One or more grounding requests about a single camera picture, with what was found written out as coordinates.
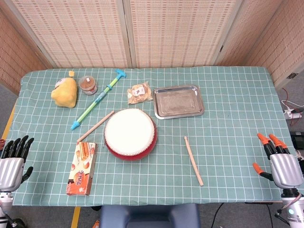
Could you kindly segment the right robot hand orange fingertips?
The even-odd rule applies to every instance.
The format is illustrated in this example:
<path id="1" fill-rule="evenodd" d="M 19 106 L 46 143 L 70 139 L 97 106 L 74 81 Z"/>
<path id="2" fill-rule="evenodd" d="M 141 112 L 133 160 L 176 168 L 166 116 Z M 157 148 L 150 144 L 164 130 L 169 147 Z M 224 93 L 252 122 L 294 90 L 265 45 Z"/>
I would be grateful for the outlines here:
<path id="1" fill-rule="evenodd" d="M 290 153 L 287 145 L 273 134 L 266 137 L 258 133 L 257 137 L 264 147 L 271 172 L 265 172 L 257 163 L 253 163 L 256 173 L 274 182 L 281 189 L 300 187 L 304 183 L 300 164 L 297 158 Z"/>

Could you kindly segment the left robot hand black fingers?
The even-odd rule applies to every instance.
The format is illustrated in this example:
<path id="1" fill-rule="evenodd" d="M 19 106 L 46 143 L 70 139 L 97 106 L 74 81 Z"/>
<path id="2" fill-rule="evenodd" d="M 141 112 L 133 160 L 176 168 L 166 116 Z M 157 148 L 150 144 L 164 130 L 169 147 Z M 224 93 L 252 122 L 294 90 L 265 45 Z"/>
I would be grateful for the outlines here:
<path id="1" fill-rule="evenodd" d="M 32 174 L 30 166 L 24 172 L 25 163 L 34 138 L 27 135 L 9 141 L 2 150 L 0 157 L 0 191 L 14 192 Z"/>

